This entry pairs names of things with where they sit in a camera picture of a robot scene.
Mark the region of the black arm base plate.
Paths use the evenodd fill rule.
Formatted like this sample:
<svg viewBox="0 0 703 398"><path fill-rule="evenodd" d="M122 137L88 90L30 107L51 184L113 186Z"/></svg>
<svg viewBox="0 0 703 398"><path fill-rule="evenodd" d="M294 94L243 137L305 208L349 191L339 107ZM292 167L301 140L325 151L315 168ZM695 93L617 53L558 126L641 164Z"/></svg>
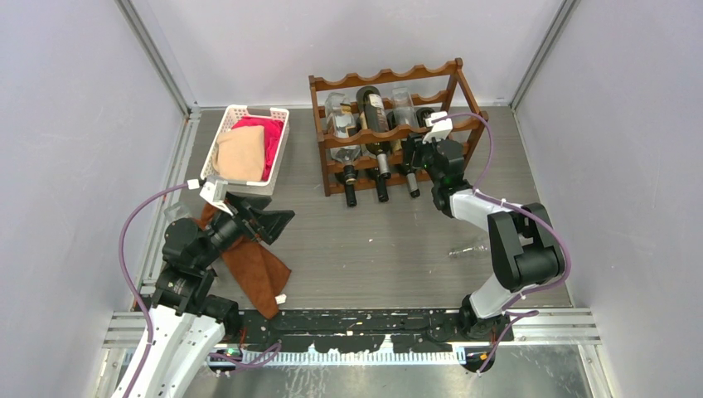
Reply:
<svg viewBox="0 0 703 398"><path fill-rule="evenodd" d="M267 319L255 310L240 312L240 328L224 344L262 351L276 342L283 352L341 354L378 352L390 340L393 353L448 352L454 343L490 346L510 322L507 316L470 325L463 310L285 309Z"/></svg>

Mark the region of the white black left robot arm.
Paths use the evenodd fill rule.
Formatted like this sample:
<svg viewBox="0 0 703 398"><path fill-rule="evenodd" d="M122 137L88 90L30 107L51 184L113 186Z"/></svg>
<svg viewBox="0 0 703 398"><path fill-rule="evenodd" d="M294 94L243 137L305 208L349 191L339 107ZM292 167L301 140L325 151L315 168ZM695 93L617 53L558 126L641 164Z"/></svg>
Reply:
<svg viewBox="0 0 703 398"><path fill-rule="evenodd" d="M253 251L274 243L295 216L270 210L270 202L227 194L221 206L206 205L200 219L167 226L154 293L136 298L146 326L115 397L181 397L207 359L219 355L216 345L240 335L238 303L210 292L211 266L234 255L252 269Z"/></svg>

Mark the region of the dark bottle white label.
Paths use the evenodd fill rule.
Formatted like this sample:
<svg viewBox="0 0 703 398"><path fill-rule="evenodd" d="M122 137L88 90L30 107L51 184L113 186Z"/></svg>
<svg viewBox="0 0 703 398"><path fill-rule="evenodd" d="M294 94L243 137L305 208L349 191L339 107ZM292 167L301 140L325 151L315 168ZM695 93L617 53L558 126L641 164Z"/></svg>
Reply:
<svg viewBox="0 0 703 398"><path fill-rule="evenodd" d="M389 194L387 191L386 179L381 175L378 167L366 169L366 174L371 181L375 183L376 195L379 202L388 202Z"/></svg>

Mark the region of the green bottle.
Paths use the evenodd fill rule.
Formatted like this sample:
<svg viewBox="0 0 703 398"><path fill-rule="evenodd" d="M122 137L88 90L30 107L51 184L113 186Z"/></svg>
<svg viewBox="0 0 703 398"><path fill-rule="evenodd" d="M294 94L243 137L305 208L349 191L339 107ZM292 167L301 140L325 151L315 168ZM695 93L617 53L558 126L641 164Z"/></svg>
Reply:
<svg viewBox="0 0 703 398"><path fill-rule="evenodd" d="M359 125L361 129L369 129L375 133L384 133L389 130L385 107L380 91L375 86L364 86L356 92L357 107L360 111ZM389 141L367 143L366 151L376 158L379 176L384 179L391 177L389 156L391 145Z"/></svg>

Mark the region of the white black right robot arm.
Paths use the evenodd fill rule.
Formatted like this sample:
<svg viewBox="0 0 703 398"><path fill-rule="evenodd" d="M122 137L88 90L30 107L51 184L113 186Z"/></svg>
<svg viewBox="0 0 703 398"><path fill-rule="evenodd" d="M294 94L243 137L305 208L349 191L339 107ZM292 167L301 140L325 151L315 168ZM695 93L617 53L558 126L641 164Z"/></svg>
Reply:
<svg viewBox="0 0 703 398"><path fill-rule="evenodd" d="M433 183L435 207L446 216L487 232L492 274L467 295L458 328L470 340L486 337L504 323L507 310L523 295L561 282L570 257L540 203L517 205L481 193L463 176L463 150L451 139L426 140L412 133L403 145L404 163L423 168Z"/></svg>

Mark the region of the dark wine bottle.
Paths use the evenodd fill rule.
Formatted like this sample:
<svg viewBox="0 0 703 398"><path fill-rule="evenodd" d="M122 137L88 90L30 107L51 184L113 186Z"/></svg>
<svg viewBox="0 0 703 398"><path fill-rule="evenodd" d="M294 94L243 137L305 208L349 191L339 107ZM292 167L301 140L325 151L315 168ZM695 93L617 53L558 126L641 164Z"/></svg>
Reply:
<svg viewBox="0 0 703 398"><path fill-rule="evenodd" d="M389 129L395 129L397 127L397 126L395 126L395 122L393 121L392 113L393 113L393 110L389 111L386 115ZM404 142L404 140L392 141L391 142L392 152L393 153L401 152L403 142ZM398 171L399 174L401 174L405 177L410 197L411 198L419 197L421 192L420 192L420 189L418 186L415 171L411 168L406 167L403 163L396 164L395 169Z"/></svg>

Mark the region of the clear bottle brown label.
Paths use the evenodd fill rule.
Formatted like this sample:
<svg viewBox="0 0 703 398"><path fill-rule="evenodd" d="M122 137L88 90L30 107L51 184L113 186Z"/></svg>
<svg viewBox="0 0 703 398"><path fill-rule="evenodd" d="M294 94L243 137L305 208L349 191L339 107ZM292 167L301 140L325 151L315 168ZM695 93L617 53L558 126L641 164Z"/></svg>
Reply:
<svg viewBox="0 0 703 398"><path fill-rule="evenodd" d="M336 138L350 138L357 133L351 101L343 93L332 92L325 101L327 130ZM342 164L354 163L361 156L360 145L331 148L332 158Z"/></svg>

